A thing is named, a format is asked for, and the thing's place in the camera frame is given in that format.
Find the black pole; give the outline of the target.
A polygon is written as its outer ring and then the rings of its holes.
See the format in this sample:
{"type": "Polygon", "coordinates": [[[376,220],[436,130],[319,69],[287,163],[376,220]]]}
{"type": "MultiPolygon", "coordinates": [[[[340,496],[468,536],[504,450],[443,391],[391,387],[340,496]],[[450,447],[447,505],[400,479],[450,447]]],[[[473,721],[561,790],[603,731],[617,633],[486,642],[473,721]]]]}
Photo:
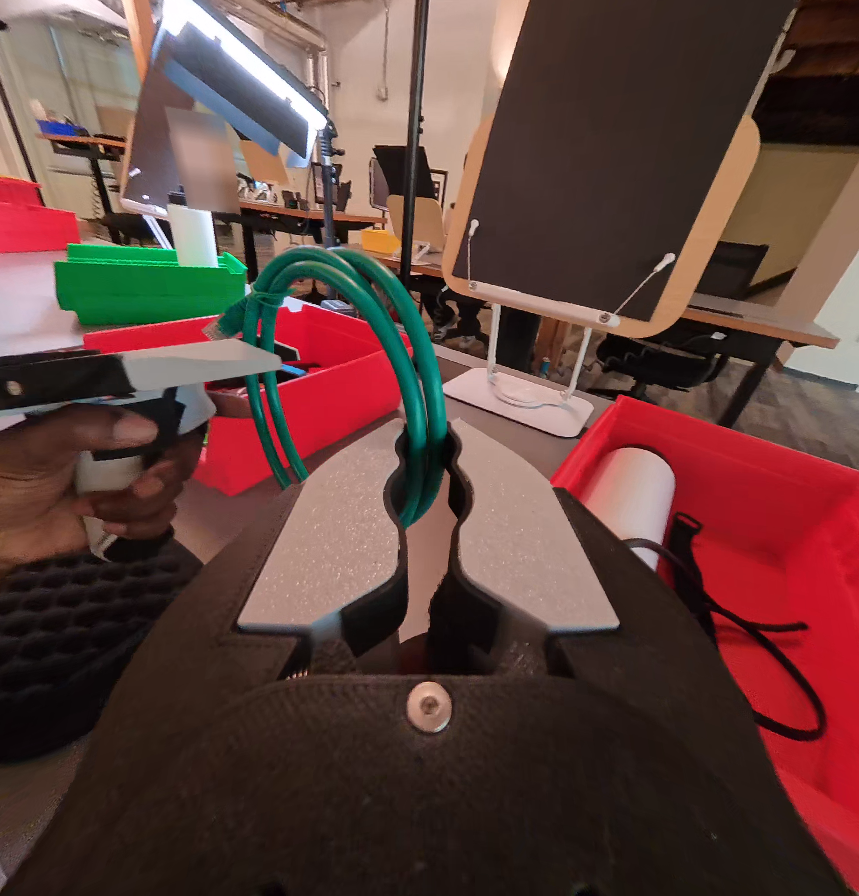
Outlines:
{"type": "Polygon", "coordinates": [[[422,100],[429,7],[429,1],[416,1],[414,6],[408,141],[406,144],[403,181],[402,245],[399,271],[399,278],[407,291],[411,289],[412,241],[417,198],[419,145],[423,121],[422,100]]]}

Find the red plastic bin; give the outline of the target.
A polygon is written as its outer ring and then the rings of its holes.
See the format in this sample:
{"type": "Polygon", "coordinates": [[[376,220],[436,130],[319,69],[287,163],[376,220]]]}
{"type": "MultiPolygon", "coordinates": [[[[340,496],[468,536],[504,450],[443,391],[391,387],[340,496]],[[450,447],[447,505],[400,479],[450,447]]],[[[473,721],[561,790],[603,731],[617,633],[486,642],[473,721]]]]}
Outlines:
{"type": "MultiPolygon", "coordinates": [[[[102,351],[137,350],[203,342],[207,317],[223,312],[230,300],[150,299],[84,300],[76,310],[85,327],[123,325],[118,335],[84,337],[102,351]]],[[[308,302],[300,310],[279,311],[276,336],[296,349],[312,368],[279,384],[279,401],[301,455],[342,440],[396,410],[401,401],[391,363],[369,325],[308,302]]],[[[272,475],[250,416],[211,420],[195,478],[234,497],[272,475]]]]}
{"type": "Polygon", "coordinates": [[[777,634],[824,704],[825,734],[762,732],[791,801],[859,893],[859,471],[638,400],[621,398],[551,478],[580,498],[602,460],[637,446],[675,474],[672,512],[702,524],[707,592],[739,616],[804,622],[777,634]]]}

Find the silver air duct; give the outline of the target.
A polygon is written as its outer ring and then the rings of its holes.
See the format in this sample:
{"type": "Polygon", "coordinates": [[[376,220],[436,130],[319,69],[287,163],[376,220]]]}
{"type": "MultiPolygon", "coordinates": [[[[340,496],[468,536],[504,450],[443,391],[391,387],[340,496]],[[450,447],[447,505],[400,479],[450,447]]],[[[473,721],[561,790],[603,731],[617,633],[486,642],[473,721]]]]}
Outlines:
{"type": "Polygon", "coordinates": [[[305,50],[306,84],[311,92],[319,98],[323,106],[330,109],[331,88],[328,55],[329,53],[326,50],[314,48],[305,50]]]}

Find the studio light panel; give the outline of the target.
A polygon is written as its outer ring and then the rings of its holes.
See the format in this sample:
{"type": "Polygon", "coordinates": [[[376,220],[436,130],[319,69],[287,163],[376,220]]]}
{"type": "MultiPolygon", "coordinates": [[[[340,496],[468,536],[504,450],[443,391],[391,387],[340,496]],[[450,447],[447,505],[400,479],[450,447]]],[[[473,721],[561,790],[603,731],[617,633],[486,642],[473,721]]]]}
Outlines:
{"type": "Polygon", "coordinates": [[[126,210],[167,217],[168,196],[191,176],[182,174],[170,137],[169,112],[203,106],[264,151],[303,168],[319,137],[334,128],[319,96],[219,7],[208,2],[162,3],[146,77],[125,151],[120,201],[126,210]]]}

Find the black light stand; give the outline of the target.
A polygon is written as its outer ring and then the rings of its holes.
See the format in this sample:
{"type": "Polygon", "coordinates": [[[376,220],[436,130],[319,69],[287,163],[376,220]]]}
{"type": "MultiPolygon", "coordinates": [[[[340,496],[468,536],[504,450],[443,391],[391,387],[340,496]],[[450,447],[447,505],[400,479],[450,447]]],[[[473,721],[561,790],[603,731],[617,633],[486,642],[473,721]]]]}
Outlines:
{"type": "Polygon", "coordinates": [[[337,149],[334,145],[337,136],[334,123],[328,119],[317,138],[323,189],[323,246],[327,249],[332,249],[338,244],[334,226],[334,186],[338,185],[334,159],[346,155],[344,149],[337,149]]]}

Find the long wooden desk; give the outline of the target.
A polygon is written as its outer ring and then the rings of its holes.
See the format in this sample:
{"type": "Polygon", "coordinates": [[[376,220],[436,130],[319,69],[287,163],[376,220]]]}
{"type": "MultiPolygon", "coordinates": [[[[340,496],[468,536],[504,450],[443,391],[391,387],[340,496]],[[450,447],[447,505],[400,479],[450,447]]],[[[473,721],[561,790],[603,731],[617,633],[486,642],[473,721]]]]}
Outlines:
{"type": "MultiPolygon", "coordinates": [[[[249,284],[253,284],[259,275],[255,234],[257,232],[272,234],[279,232],[294,237],[311,237],[318,245],[322,245],[325,224],[323,210],[323,206],[303,210],[272,203],[241,200],[237,214],[214,212],[212,216],[215,220],[238,223],[241,226],[247,281],[249,284]]],[[[386,224],[384,217],[351,214],[338,210],[333,211],[333,219],[333,236],[336,245],[347,244],[350,232],[384,227],[386,224]]]]}

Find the black honeycomb cushion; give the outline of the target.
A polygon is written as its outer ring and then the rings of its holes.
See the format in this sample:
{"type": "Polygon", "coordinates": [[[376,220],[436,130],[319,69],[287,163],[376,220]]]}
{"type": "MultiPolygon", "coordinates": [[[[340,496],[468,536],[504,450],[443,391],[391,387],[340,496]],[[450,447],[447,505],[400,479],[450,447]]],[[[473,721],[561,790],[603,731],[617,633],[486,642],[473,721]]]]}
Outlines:
{"type": "Polygon", "coordinates": [[[0,764],[91,732],[134,653],[202,562],[176,540],[131,562],[73,554],[0,582],[0,764]]]}

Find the black board with wooden rim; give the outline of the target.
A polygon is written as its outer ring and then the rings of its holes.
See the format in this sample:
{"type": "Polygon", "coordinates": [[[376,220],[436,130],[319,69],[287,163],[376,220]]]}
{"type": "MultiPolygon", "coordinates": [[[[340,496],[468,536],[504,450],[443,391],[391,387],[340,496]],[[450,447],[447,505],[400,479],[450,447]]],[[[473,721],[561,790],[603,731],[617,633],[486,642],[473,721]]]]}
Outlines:
{"type": "Polygon", "coordinates": [[[753,171],[792,1],[529,2],[442,269],[496,306],[641,339],[690,303],[753,171]]]}

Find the green plastic bin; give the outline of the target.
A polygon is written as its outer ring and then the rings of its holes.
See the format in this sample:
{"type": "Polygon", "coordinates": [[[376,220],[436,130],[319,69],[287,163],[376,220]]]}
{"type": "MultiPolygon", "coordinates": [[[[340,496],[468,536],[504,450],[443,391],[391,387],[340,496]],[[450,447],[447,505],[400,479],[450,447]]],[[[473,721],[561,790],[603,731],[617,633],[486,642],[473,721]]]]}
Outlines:
{"type": "Polygon", "coordinates": [[[220,315],[247,284],[244,263],[228,252],[210,268],[180,265],[173,249],[70,244],[53,268],[60,308],[86,327],[220,315]]]}

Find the white roll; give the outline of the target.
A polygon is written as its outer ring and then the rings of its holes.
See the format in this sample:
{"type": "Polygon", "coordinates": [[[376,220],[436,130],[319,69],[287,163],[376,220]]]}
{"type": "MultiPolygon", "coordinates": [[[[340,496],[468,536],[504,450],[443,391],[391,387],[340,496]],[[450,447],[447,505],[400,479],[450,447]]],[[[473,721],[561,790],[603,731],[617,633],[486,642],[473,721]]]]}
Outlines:
{"type": "Polygon", "coordinates": [[[663,546],[675,490],[675,473],[663,458],[629,446],[601,458],[579,501],[619,540],[663,546]]]}

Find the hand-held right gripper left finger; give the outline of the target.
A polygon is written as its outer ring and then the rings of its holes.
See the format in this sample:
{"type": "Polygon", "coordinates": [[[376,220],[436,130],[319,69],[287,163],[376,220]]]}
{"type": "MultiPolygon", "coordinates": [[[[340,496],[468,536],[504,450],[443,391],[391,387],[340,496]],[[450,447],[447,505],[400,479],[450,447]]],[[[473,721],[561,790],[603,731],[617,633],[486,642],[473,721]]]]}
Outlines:
{"type": "Polygon", "coordinates": [[[356,657],[398,633],[409,604],[396,509],[404,442],[391,420],[310,475],[237,617],[241,632],[341,640],[356,657]]]}

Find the black monitor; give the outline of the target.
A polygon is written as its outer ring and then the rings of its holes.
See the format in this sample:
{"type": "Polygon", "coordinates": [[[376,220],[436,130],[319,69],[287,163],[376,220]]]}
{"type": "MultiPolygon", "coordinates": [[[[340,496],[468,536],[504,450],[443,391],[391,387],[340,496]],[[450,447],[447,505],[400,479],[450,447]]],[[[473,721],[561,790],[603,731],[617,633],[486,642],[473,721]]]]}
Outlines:
{"type": "MultiPolygon", "coordinates": [[[[438,191],[422,145],[417,149],[416,165],[416,196],[431,198],[438,202],[438,191]]],[[[373,158],[368,164],[371,207],[388,210],[388,196],[404,196],[405,175],[409,170],[407,146],[385,144],[374,146],[373,158]]]]}

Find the white cup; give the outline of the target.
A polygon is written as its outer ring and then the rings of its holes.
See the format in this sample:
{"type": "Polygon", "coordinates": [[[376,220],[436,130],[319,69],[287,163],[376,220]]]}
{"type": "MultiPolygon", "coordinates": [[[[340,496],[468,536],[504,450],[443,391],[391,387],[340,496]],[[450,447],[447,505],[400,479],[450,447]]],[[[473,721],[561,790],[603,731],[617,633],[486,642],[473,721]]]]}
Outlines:
{"type": "Polygon", "coordinates": [[[178,265],[209,270],[218,268],[212,212],[172,201],[168,203],[167,214],[178,265]]]}

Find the wooden desk with black legs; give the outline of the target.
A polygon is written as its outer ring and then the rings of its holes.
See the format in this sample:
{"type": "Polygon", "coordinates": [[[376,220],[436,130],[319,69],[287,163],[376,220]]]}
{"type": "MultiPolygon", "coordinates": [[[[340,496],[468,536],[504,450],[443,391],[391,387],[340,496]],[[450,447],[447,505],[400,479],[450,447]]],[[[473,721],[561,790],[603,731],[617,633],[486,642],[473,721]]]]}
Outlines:
{"type": "Polygon", "coordinates": [[[751,364],[719,416],[718,425],[727,428],[737,424],[783,345],[792,349],[834,350],[839,343],[838,337],[815,322],[794,319],[755,302],[725,297],[695,294],[680,321],[683,326],[700,331],[726,333],[722,354],[751,364]]]}

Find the person's left hand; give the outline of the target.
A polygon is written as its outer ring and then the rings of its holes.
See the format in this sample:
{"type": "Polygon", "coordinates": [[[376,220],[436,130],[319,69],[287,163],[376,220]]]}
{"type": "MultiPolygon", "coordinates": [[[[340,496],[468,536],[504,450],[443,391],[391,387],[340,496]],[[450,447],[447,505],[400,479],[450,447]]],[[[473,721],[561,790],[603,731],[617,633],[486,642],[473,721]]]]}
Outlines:
{"type": "Polygon", "coordinates": [[[130,410],[83,404],[0,432],[0,581],[18,566],[81,551],[84,517],[121,539],[167,532],[199,463],[203,427],[181,436],[125,489],[80,497],[74,489],[84,452],[137,452],[156,435],[154,422],[130,410]]]}

